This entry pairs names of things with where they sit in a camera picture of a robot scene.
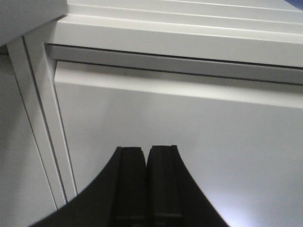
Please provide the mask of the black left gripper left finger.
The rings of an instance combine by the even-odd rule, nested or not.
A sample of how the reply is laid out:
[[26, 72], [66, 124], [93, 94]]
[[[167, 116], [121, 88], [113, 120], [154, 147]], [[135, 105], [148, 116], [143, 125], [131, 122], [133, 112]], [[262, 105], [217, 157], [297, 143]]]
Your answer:
[[35, 227], [146, 226], [146, 165], [140, 147], [117, 147], [97, 177]]

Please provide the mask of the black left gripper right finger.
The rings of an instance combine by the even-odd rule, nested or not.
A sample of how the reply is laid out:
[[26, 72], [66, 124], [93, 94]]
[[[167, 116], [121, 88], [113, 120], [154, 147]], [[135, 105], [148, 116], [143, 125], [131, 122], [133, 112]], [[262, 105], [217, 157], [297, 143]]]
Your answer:
[[151, 227], [226, 227], [201, 191], [176, 145], [152, 146], [147, 161]]

